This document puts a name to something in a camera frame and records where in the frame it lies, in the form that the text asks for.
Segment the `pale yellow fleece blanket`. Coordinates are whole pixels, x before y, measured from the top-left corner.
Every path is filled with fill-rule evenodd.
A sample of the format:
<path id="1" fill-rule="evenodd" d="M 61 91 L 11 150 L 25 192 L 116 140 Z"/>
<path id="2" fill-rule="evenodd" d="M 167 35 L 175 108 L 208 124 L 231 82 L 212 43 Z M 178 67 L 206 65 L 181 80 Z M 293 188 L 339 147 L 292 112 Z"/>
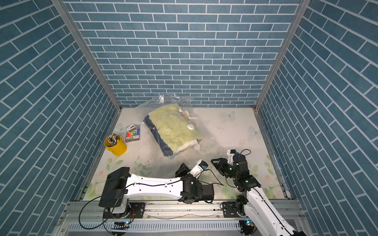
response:
<path id="1" fill-rule="evenodd" d="M 191 121 L 189 112 L 178 104 L 163 105 L 148 115 L 163 141 L 172 149 L 173 156 L 188 148 L 201 148 L 203 135 L 200 129 Z M 195 130 L 189 130 L 188 124 L 194 125 Z"/>

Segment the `clear plastic vacuum bag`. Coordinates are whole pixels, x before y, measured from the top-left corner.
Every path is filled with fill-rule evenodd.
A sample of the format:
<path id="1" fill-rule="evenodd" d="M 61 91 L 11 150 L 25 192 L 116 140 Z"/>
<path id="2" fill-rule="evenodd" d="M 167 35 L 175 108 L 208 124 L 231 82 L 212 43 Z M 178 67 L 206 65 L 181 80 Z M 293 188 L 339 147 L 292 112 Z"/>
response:
<path id="1" fill-rule="evenodd" d="M 203 160 L 216 172 L 212 159 L 226 158 L 226 149 L 193 108 L 193 99 L 161 94 L 136 107 L 149 145 L 147 168 L 152 177 L 174 177 L 181 164 L 192 169 Z"/>

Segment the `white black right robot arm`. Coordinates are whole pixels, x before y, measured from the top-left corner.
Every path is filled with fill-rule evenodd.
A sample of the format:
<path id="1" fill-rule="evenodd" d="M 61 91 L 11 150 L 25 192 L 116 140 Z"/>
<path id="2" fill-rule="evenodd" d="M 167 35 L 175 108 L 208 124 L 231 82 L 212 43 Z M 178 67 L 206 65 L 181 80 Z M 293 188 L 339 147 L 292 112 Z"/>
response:
<path id="1" fill-rule="evenodd" d="M 263 236 L 304 236 L 277 211 L 265 195 L 261 184 L 250 174 L 245 155 L 235 152 L 232 161 L 225 158 L 212 159 L 211 163 L 225 178 L 233 180 L 241 195 L 237 196 L 237 212 L 251 219 Z"/>

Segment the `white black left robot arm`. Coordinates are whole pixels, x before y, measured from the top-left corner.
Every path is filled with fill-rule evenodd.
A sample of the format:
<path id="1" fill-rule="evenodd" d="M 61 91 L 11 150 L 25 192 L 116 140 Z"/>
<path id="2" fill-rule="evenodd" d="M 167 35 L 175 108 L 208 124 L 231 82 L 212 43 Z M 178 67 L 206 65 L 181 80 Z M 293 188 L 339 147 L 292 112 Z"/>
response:
<path id="1" fill-rule="evenodd" d="M 120 214 L 127 211 L 128 200 L 133 197 L 168 197 L 185 204 L 210 202 L 214 200 L 214 186 L 198 179 L 207 168 L 208 164 L 202 160 L 192 169 L 182 163 L 172 179 L 138 176 L 130 173 L 129 167 L 119 168 L 107 176 L 98 205 Z"/>

